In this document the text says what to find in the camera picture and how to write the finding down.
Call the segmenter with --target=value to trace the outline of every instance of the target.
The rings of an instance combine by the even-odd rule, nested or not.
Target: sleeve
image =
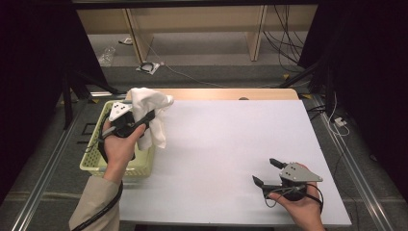
[[[69,220],[70,230],[76,228],[96,213],[101,211],[116,196],[119,185],[104,178],[91,176],[85,186],[79,203]],[[118,203],[102,218],[95,221],[85,230],[118,230]]]

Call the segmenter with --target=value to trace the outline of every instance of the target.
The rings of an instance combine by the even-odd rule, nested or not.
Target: plastic basket
[[[92,136],[88,143],[87,151],[82,158],[80,169],[86,170],[90,172],[90,174],[94,176],[103,176],[106,170],[106,162],[104,161],[103,157],[101,156],[98,148],[98,135],[99,135],[99,127],[100,124],[104,121],[104,115],[111,109],[112,105],[115,101],[108,101],[106,102],[102,113],[96,123],[95,129],[93,130]],[[129,162],[129,165],[126,168],[124,180],[126,179],[134,179],[134,178],[145,178],[148,177],[152,170],[153,164],[153,156],[154,156],[154,145],[152,145],[149,149],[140,151],[138,149],[138,145],[135,146],[135,160]]]

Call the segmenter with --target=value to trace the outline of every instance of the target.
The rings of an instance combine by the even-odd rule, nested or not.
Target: towel
[[[173,96],[165,95],[156,90],[147,88],[131,89],[131,95],[135,121],[141,120],[150,111],[155,111],[155,118],[149,123],[150,128],[147,129],[144,132],[144,136],[138,140],[139,150],[146,150],[153,144],[165,148],[166,134],[163,118],[165,110],[174,102]]]

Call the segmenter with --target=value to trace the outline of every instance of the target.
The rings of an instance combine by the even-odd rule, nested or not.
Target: table surface
[[[323,178],[319,188],[326,227],[350,225],[294,90],[160,91],[175,98],[165,112],[167,146],[156,148],[148,178],[126,185],[121,219],[152,224],[291,225],[285,209],[269,208],[252,181],[255,175],[279,184],[280,169],[268,161],[275,158],[300,162]],[[250,100],[231,100],[241,97]]]

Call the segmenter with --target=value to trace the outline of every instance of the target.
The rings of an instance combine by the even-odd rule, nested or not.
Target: person's right hand
[[[309,182],[308,184],[317,186],[316,182]],[[318,190],[312,186],[307,187],[307,194],[319,198]],[[303,230],[325,230],[320,218],[320,205],[315,200],[305,196],[298,201],[290,201],[275,192],[272,192],[269,198],[282,205],[291,214],[297,226]]]
[[[111,127],[111,122],[104,123],[103,131]],[[140,136],[144,133],[146,125],[142,124],[127,138],[119,138],[110,135],[105,139],[105,152],[108,156],[108,165],[103,178],[115,182],[118,185],[122,181],[128,163],[135,153],[135,145]]]

